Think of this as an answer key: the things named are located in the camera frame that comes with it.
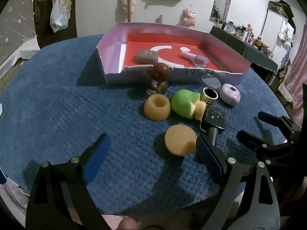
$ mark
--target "pink nail polish bottle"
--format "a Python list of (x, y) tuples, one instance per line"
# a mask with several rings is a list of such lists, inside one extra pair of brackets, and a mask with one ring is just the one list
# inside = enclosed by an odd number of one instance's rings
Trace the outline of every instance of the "pink nail polish bottle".
[(206, 56), (203, 56), (203, 55), (196, 55), (196, 54), (192, 54), (192, 53), (182, 51), (181, 56), (186, 58), (186, 59), (189, 59), (195, 65), (198, 65), (198, 66), (201, 66), (201, 67), (207, 67), (207, 65), (209, 63), (209, 58), (207, 58)]

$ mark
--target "orange round object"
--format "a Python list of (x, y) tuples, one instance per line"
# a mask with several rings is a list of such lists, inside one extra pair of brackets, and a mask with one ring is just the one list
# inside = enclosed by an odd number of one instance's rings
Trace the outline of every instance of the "orange round object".
[(144, 113), (146, 117), (151, 120), (165, 120), (171, 113), (171, 103), (166, 96), (154, 94), (146, 100), (144, 104)]
[(158, 82), (167, 81), (171, 70), (168, 65), (158, 62), (151, 69), (151, 78)]
[(176, 156), (186, 156), (196, 150), (196, 134), (186, 125), (176, 124), (165, 134), (165, 145), (170, 153)]

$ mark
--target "curtain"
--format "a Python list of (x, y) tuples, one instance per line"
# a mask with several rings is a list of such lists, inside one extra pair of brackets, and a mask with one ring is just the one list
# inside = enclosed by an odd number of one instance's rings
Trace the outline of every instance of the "curtain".
[(303, 37), (292, 68), (286, 81), (286, 88), (293, 97), (293, 121), (298, 125), (303, 123), (303, 83), (307, 83), (307, 22)]
[(225, 10), (224, 10), (224, 15), (223, 15), (223, 21), (225, 21), (227, 19), (229, 7), (230, 7), (230, 2), (231, 2), (231, 0), (226, 0)]

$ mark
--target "pink round device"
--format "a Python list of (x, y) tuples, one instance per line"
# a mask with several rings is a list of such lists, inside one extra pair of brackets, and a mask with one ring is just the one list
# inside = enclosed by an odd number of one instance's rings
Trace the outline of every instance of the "pink round device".
[(231, 84), (224, 84), (220, 89), (220, 98), (227, 104), (235, 106), (240, 102), (241, 94)]

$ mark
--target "screw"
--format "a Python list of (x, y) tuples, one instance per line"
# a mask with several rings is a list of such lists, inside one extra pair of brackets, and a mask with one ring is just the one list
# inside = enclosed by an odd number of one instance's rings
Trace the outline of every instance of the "screw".
[(264, 165), (263, 162), (258, 162), (258, 166), (259, 166), (260, 168), (264, 168), (264, 167), (265, 167), (265, 165)]
[(42, 166), (43, 168), (47, 167), (48, 165), (49, 165), (48, 162), (43, 162), (43, 163), (41, 164), (41, 166)]
[(235, 163), (235, 159), (234, 159), (234, 158), (232, 158), (232, 157), (228, 158), (228, 159), (227, 159), (227, 161), (228, 161), (229, 163), (232, 163), (232, 164), (234, 164), (234, 163)]
[(77, 163), (79, 162), (79, 157), (75, 156), (70, 160), (72, 163)]

